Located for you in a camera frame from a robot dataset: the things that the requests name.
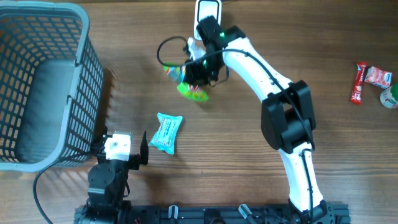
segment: basket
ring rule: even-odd
[[[104,72],[89,27],[75,4],[0,1],[0,170],[90,151]]]

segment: plastic bag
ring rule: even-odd
[[[155,133],[149,145],[155,146],[161,151],[165,151],[170,155],[174,155],[174,142],[178,128],[182,122],[182,116],[170,116],[157,113],[160,122],[160,128]]]

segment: red wrapper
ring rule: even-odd
[[[367,66],[368,63],[366,62],[358,62],[358,71],[356,72],[354,90],[350,99],[352,103],[357,105],[361,105],[364,73]]]
[[[376,67],[370,67],[365,82],[386,89],[390,87],[391,76],[391,72],[386,72]]]

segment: wire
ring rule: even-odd
[[[73,159],[75,157],[79,157],[79,156],[87,156],[89,155],[90,152],[87,153],[80,153],[80,154],[75,154],[72,156],[68,156],[68,157],[64,157],[61,159],[57,159],[56,161],[50,163],[48,166],[44,167],[42,170],[40,170],[40,172],[36,175],[35,180],[33,181],[33,198],[35,199],[35,203],[37,208],[39,209],[39,212],[42,214],[43,218],[45,219],[45,221],[47,221],[47,223],[52,224],[51,220],[48,218],[48,216],[45,214],[42,206],[40,205],[39,199],[37,198],[37,190],[36,190],[36,186],[37,186],[37,181],[39,179],[39,177],[49,168],[51,168],[52,166],[54,166],[55,164],[58,164],[59,162],[63,162],[65,160],[68,159]]]
[[[165,66],[169,66],[169,67],[175,66],[175,65],[166,65],[166,63],[164,63],[164,62],[160,59],[160,56],[159,56],[160,50],[161,50],[161,48],[163,47],[163,45],[166,44],[167,42],[169,42],[170,40],[175,40],[175,39],[181,39],[181,40],[183,40],[183,41],[185,42],[185,47],[183,48],[183,51],[184,51],[185,53],[189,53],[189,51],[188,51],[188,48],[189,48],[189,47],[188,47],[188,41],[186,40],[185,37],[182,37],[182,36],[173,36],[173,37],[169,37],[169,38],[163,40],[163,42],[160,43],[159,47],[157,48],[156,57],[157,57],[157,60],[160,62],[160,64],[165,65]]]
[[[161,47],[163,46],[163,44],[166,43],[166,42],[167,42],[166,40],[163,41],[163,42],[159,45],[159,48],[157,49],[157,59],[158,59],[159,63],[162,64],[162,65],[165,65],[165,66],[182,67],[182,66],[187,66],[187,65],[191,65],[191,64],[193,64],[193,63],[200,62],[200,61],[202,61],[202,60],[204,60],[204,59],[206,59],[206,58],[208,58],[208,57],[211,57],[211,56],[216,55],[216,54],[221,54],[221,53],[223,53],[223,52],[237,52],[237,53],[244,54],[245,56],[250,57],[250,58],[253,59],[255,62],[257,62],[257,63],[261,66],[261,68],[267,73],[267,75],[269,76],[269,78],[272,80],[273,84],[276,85],[276,86],[280,89],[281,93],[283,94],[283,96],[284,96],[285,99],[287,100],[288,104],[292,105],[292,108],[293,108],[293,110],[294,110],[294,112],[295,112],[297,118],[300,120],[300,122],[301,122],[301,124],[302,124],[302,126],[303,126],[303,129],[304,129],[304,131],[305,131],[305,134],[307,135],[307,138],[308,138],[308,140],[310,141],[310,144],[311,144],[311,149],[304,149],[304,150],[302,151],[302,159],[303,159],[303,165],[304,165],[304,169],[305,169],[305,174],[306,174],[307,180],[308,180],[308,190],[309,190],[309,192],[310,192],[310,193],[309,193],[309,194],[310,194],[310,208],[309,208],[309,209],[310,209],[310,223],[312,223],[312,221],[313,221],[313,195],[312,195],[312,184],[311,184],[310,174],[309,174],[309,171],[308,171],[307,162],[306,162],[306,160],[305,160],[304,154],[305,154],[306,151],[313,152],[313,151],[315,150],[315,143],[314,143],[314,141],[313,141],[311,132],[308,130],[307,125],[305,124],[305,121],[304,121],[304,119],[302,118],[302,116],[301,116],[299,110],[297,109],[295,103],[293,102],[293,99],[291,98],[291,96],[289,96],[289,95],[286,93],[286,90],[279,84],[278,80],[271,74],[271,72],[267,69],[267,67],[266,67],[259,59],[257,59],[255,56],[251,55],[249,52],[246,52],[246,51],[244,51],[244,50],[239,50],[239,49],[222,49],[222,50],[214,51],[214,52],[212,52],[212,53],[208,53],[208,54],[206,54],[206,55],[204,55],[204,56],[202,56],[202,57],[200,57],[200,58],[198,58],[198,59],[196,59],[196,60],[193,60],[193,61],[190,61],[190,62],[187,62],[187,63],[184,63],[184,64],[176,65],[176,64],[170,64],[170,63],[164,63],[164,62],[161,61],[161,59],[159,58],[160,49],[161,49]]]

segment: black metal base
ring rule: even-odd
[[[321,219],[314,221],[316,224],[350,224],[347,205],[326,203],[328,213]],[[125,218],[106,217],[101,215],[82,214],[83,209],[76,209],[75,222],[81,223],[132,223],[132,224],[303,224],[292,214],[289,204],[266,205],[263,207],[250,207],[252,220],[244,219],[238,207],[158,207],[137,206],[125,211]]]

